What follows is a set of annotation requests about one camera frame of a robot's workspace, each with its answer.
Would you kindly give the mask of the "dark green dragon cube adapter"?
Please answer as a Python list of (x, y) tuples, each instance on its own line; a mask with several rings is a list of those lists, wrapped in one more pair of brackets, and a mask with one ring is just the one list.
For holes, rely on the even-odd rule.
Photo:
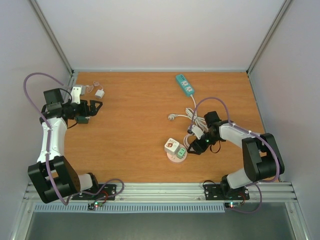
[(88, 124), (89, 123), (89, 120), (90, 120), (90, 117), (89, 116), (76, 116), (74, 118), (74, 120), (76, 121), (77, 124)]

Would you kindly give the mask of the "white cube adapter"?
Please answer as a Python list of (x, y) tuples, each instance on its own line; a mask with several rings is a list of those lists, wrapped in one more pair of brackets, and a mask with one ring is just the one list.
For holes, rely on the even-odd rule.
[(169, 138), (164, 144), (164, 151), (167, 154), (175, 155), (180, 149), (180, 143), (173, 138)]

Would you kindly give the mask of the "pink round power socket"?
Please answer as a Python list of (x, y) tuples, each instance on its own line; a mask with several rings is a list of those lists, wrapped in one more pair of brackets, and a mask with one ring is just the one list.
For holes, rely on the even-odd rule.
[(179, 158), (177, 155), (171, 155), (169, 153), (166, 154), (167, 158), (169, 159), (170, 162), (175, 163), (175, 164), (180, 164), (183, 161), (186, 160), (188, 153), (186, 152), (183, 157)]

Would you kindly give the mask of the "teal power strip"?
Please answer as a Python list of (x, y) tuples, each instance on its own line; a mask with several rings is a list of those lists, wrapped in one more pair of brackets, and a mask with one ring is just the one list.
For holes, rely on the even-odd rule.
[(178, 74), (175, 76), (175, 80), (187, 97), (194, 95), (195, 90), (183, 74)]

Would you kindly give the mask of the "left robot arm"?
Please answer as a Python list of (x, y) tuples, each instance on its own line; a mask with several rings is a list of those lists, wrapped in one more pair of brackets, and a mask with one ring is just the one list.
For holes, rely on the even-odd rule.
[(93, 173), (79, 175), (65, 158), (65, 135), (68, 121), (87, 124), (90, 117), (99, 112), (103, 103), (97, 100), (82, 100), (80, 87), (69, 92), (64, 101), (62, 88), (44, 91), (45, 105), (40, 110), (43, 130), (42, 147), (36, 164), (28, 167), (27, 173), (40, 199), (45, 203), (83, 192), (89, 199), (96, 199), (101, 187)]

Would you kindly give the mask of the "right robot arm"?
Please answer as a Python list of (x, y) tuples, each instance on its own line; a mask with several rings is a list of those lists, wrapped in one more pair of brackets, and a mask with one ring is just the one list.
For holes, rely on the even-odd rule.
[(204, 116), (207, 131), (192, 124), (187, 132), (196, 136), (189, 144), (189, 154), (201, 155), (217, 142), (231, 142), (242, 149), (243, 168), (222, 177), (220, 191), (224, 198), (234, 197), (239, 190), (267, 178), (277, 180), (285, 172), (285, 165), (275, 137), (271, 133), (258, 134), (232, 121), (221, 120), (215, 111)]

